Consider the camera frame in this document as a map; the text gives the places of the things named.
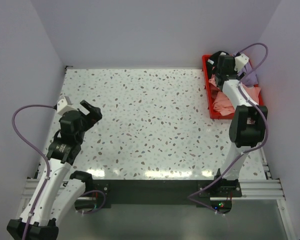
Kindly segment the salmon pink t shirt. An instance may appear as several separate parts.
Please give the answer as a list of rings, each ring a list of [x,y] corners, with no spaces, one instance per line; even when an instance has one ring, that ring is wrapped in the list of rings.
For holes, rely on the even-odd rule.
[[[231,101],[217,87],[215,78],[213,77],[213,78],[209,79],[208,82],[209,82],[209,87],[211,90],[213,110],[220,113],[222,116],[228,116],[230,114],[234,114],[235,109],[234,109],[233,105],[231,104]],[[247,86],[243,85],[243,88],[257,104],[260,103],[260,101],[259,101],[259,95],[261,92],[260,87],[258,87],[258,86],[247,87]]]

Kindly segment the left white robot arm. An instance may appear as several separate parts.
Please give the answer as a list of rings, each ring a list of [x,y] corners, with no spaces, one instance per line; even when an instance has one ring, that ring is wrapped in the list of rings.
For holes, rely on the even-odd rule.
[[[54,134],[47,154],[42,154],[45,168],[41,178],[19,218],[11,219],[7,231],[15,240],[55,240],[62,218],[81,196],[94,193],[92,175],[75,171],[65,189],[61,190],[67,173],[81,151],[85,133],[102,119],[100,108],[82,100],[88,113],[73,107],[68,97],[52,106],[60,115],[59,130]]]

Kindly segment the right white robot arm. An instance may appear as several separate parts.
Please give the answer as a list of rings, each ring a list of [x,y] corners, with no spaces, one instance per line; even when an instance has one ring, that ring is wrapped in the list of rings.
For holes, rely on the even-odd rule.
[[[228,131],[230,149],[224,164],[218,170],[220,180],[212,185],[213,192],[220,197],[231,190],[228,181],[239,179],[247,155],[260,148],[267,137],[268,109],[266,106],[259,106],[249,96],[238,76],[248,62],[249,58],[244,54],[221,54],[216,65],[215,83],[234,108]]]

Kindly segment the black t shirt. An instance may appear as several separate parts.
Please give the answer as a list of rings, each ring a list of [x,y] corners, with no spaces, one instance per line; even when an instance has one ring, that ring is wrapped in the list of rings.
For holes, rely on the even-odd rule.
[[[207,75],[209,78],[212,77],[214,74],[214,68],[218,65],[218,59],[220,55],[229,55],[228,52],[225,51],[217,51],[214,54],[212,54],[206,61],[206,69],[207,69]]]

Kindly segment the lavender t shirt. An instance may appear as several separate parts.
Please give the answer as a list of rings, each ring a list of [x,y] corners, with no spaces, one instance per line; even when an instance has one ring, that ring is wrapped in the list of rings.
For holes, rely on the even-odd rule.
[[[233,57],[236,57],[241,52],[236,52],[233,54]],[[254,85],[258,84],[257,75],[253,71],[253,67],[251,66],[250,60],[249,62],[244,66],[244,68],[240,72],[236,72],[238,79],[241,84],[245,85],[246,87],[253,87]]]

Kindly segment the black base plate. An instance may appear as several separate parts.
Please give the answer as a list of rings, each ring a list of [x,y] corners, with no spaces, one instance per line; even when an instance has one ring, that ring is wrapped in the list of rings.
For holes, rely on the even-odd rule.
[[[232,199],[243,196],[238,180],[221,179],[206,188],[212,180],[94,180],[93,190],[76,200],[76,210],[92,211],[99,207],[109,209],[112,205],[193,205],[188,196],[202,191],[192,199],[204,203],[221,213],[232,208]]]

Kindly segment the aluminium frame rail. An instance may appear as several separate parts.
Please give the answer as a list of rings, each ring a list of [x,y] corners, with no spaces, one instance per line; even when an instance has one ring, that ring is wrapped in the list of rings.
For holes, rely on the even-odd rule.
[[[265,176],[268,178],[262,180],[241,180],[242,197],[240,199],[246,201],[275,200],[287,239],[296,240],[297,236],[292,226],[281,181],[271,178],[269,165],[262,148],[258,150],[258,154]]]

